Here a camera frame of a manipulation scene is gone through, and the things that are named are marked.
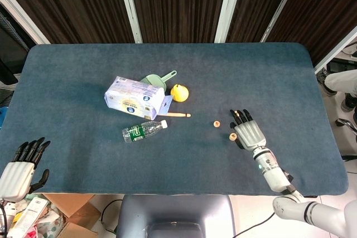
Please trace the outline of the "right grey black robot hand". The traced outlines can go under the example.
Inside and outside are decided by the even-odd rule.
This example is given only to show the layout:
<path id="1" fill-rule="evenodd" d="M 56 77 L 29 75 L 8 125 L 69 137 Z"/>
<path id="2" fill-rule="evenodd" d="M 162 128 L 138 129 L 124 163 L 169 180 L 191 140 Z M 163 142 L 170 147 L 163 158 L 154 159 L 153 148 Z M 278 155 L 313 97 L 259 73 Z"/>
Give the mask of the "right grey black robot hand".
<path id="1" fill-rule="evenodd" d="M 234 110 L 230 109 L 230 113 L 234 118 L 234 122 L 230 123 L 230 127 L 235 131 L 240 147 L 251 152 L 257 148 L 265 147 L 266 138 L 249 111 L 246 109 L 236 111 L 239 116 L 236 115 Z"/>

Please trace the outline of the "person's leg in white trousers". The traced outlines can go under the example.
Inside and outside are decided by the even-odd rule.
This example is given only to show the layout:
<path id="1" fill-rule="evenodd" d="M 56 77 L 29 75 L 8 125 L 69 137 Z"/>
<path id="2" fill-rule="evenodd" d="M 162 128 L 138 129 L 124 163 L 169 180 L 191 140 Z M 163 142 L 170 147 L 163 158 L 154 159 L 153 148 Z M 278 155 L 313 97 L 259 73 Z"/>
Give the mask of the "person's leg in white trousers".
<path id="1" fill-rule="evenodd" d="M 357 69 L 329 74 L 324 84 L 330 90 L 357 96 Z"/>

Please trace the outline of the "grey robot torso base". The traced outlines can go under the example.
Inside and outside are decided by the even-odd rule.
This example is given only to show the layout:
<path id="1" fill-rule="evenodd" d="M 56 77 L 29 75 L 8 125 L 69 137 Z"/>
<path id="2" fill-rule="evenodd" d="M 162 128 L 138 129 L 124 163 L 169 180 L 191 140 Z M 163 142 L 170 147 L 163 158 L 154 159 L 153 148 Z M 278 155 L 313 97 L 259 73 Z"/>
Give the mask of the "grey robot torso base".
<path id="1" fill-rule="evenodd" d="M 233 238 L 227 195 L 126 195 L 116 238 Z"/>

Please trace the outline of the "white metal frame post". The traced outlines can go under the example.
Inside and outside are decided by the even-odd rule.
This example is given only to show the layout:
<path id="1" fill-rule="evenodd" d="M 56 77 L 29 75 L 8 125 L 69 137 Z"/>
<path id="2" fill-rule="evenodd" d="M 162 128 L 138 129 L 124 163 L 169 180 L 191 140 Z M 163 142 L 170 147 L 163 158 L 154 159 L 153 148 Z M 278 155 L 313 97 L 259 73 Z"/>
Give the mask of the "white metal frame post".
<path id="1" fill-rule="evenodd" d="M 267 38 L 269 37 L 274 25 L 276 24 L 281 12 L 283 11 L 286 3 L 287 3 L 288 0 L 281 0 L 274 15 L 272 16 L 271 20 L 270 20 L 270 23 L 268 24 L 260 42 L 266 42 Z"/>
<path id="2" fill-rule="evenodd" d="M 1 5 L 11 14 L 16 22 L 26 31 L 37 45 L 50 44 L 51 42 L 37 27 L 17 0 L 0 0 Z"/>
<path id="3" fill-rule="evenodd" d="M 339 52 L 349 45 L 357 37 L 357 25 L 314 67 L 317 74 L 325 67 Z"/>
<path id="4" fill-rule="evenodd" d="M 215 34 L 215 43 L 225 43 L 237 0 L 223 0 Z"/>
<path id="5" fill-rule="evenodd" d="M 124 0 L 135 43 L 143 43 L 134 0 Z"/>

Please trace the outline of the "clear plastic bottle green label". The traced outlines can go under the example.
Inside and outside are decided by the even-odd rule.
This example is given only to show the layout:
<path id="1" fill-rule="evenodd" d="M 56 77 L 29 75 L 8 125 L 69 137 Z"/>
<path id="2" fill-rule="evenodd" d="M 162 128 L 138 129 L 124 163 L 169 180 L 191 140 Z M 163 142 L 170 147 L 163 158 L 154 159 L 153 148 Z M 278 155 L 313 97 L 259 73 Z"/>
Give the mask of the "clear plastic bottle green label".
<path id="1" fill-rule="evenodd" d="M 126 143 L 136 142 L 155 135 L 167 127 L 168 125 L 166 120 L 162 120 L 160 122 L 150 121 L 125 128 L 122 130 L 122 135 Z"/>

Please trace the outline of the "yellow pear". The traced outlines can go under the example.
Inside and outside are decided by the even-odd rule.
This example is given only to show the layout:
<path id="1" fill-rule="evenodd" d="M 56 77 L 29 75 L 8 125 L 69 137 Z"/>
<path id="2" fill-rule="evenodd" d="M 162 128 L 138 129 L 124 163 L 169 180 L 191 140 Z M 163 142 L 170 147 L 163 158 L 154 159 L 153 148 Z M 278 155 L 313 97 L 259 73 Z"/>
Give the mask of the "yellow pear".
<path id="1" fill-rule="evenodd" d="M 189 90 L 183 85 L 175 84 L 171 89 L 170 94 L 172 95 L 174 101 L 184 102 L 189 97 Z"/>

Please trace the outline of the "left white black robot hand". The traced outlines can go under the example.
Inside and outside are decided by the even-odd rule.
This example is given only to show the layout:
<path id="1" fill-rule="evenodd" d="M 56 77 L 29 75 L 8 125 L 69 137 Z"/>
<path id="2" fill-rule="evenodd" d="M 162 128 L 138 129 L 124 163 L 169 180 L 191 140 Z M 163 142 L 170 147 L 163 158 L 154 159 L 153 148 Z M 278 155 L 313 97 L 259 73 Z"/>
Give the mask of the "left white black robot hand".
<path id="1" fill-rule="evenodd" d="M 31 182 L 50 143 L 41 137 L 38 140 L 24 142 L 18 147 L 13 160 L 6 165 L 0 176 L 0 202 L 17 203 L 46 184 L 50 174 L 48 169 L 44 170 L 37 183 Z"/>

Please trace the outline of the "light green plastic scoop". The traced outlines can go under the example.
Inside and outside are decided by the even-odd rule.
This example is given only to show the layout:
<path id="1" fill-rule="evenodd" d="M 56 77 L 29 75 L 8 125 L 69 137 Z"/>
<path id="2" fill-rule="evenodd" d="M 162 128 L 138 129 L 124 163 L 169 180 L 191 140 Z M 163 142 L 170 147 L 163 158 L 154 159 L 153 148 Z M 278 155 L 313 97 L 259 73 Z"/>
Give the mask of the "light green plastic scoop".
<path id="1" fill-rule="evenodd" d="M 168 74 L 164 75 L 163 77 L 160 77 L 156 74 L 149 74 L 146 77 L 144 77 L 141 82 L 145 84 L 150 84 L 152 86 L 160 87 L 163 88 L 164 91 L 167 89 L 166 82 L 173 78 L 177 74 L 176 70 L 172 70 Z"/>

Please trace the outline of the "brown cardboard box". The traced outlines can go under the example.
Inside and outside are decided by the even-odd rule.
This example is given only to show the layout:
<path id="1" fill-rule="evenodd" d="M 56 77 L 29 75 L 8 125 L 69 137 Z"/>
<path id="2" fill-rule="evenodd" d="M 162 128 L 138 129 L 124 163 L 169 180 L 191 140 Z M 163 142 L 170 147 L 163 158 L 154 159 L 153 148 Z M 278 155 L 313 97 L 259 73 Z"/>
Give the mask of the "brown cardboard box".
<path id="1" fill-rule="evenodd" d="M 91 230 L 101 215 L 90 203 L 94 195 L 44 193 L 44 196 L 63 214 L 64 224 L 56 238 L 99 238 Z"/>

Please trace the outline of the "purple white tissue pack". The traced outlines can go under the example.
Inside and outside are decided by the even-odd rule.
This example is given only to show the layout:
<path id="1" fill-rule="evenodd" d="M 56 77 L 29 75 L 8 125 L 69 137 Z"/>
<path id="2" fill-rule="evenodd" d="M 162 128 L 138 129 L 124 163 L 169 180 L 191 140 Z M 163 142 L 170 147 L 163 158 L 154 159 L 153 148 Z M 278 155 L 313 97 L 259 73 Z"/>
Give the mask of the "purple white tissue pack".
<path id="1" fill-rule="evenodd" d="M 117 76 L 104 99 L 111 109 L 154 120 L 168 113 L 173 96 L 166 95 L 161 87 Z"/>

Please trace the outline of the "black office chair base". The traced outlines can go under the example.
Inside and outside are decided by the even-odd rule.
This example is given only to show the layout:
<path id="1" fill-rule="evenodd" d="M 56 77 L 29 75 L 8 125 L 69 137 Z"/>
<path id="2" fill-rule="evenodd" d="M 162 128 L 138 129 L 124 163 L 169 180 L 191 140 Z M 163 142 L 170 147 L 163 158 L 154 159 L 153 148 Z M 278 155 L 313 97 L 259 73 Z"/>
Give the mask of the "black office chair base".
<path id="1" fill-rule="evenodd" d="M 357 127 L 351 121 L 347 119 L 338 118 L 337 120 L 335 120 L 335 124 L 337 127 L 347 126 L 355 135 L 355 140 L 357 143 Z M 357 155 L 342 155 L 341 157 L 345 162 L 357 160 Z"/>

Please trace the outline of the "blue-green table cloth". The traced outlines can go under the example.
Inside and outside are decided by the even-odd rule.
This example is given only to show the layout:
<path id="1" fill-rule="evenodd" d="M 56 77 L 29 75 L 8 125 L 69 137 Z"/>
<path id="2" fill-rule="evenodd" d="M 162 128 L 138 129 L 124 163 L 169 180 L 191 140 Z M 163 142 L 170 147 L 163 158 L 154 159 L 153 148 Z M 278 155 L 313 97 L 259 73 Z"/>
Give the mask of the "blue-green table cloth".
<path id="1" fill-rule="evenodd" d="M 107 107 L 117 76 L 177 75 L 189 98 L 168 128 L 126 143 L 143 120 Z M 306 48 L 298 43 L 37 45 L 0 129 L 0 174 L 23 142 L 51 143 L 34 174 L 42 192 L 270 195 L 250 152 L 229 139 L 247 109 L 305 196 L 341 195 L 348 176 Z M 214 127 L 214 121 L 220 127 Z"/>

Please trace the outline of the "white printed carton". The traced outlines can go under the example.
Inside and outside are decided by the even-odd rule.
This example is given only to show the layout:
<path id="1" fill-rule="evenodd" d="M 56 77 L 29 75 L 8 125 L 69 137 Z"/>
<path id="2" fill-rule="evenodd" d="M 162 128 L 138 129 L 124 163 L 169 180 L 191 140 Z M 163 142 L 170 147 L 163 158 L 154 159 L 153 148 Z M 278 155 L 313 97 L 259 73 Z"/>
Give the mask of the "white printed carton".
<path id="1" fill-rule="evenodd" d="M 9 231 L 8 238 L 24 238 L 29 229 L 39 219 L 47 204 L 48 200 L 34 197 L 14 227 Z"/>

